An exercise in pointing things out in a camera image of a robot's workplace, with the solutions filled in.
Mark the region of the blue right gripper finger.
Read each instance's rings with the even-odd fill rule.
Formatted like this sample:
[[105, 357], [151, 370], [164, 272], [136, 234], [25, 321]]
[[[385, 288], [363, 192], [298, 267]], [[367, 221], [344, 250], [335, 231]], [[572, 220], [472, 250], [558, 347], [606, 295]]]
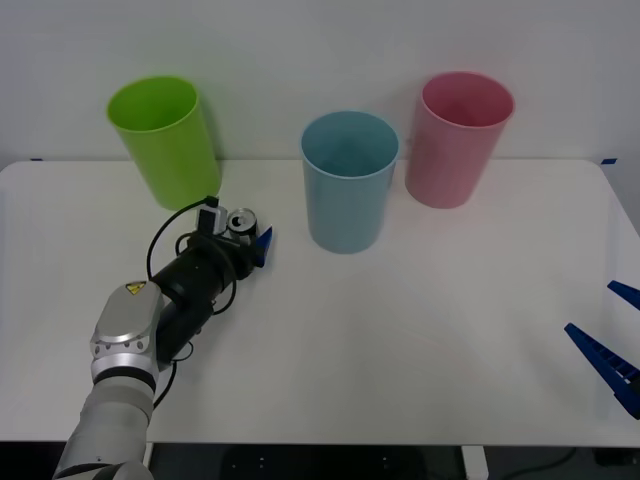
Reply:
[[625, 300], [636, 310], [640, 309], [640, 291], [618, 281], [611, 281], [607, 288]]
[[618, 356], [573, 323], [564, 331], [634, 419], [639, 418], [639, 369]]

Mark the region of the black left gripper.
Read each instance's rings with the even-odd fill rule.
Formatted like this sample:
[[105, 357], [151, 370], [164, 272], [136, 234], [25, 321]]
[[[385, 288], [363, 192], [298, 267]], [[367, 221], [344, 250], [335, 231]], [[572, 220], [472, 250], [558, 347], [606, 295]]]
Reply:
[[194, 235], [192, 246], [203, 252], [204, 257], [222, 275], [224, 280], [243, 280], [253, 270], [263, 268], [273, 238], [273, 227], [269, 226], [249, 245], [224, 236]]

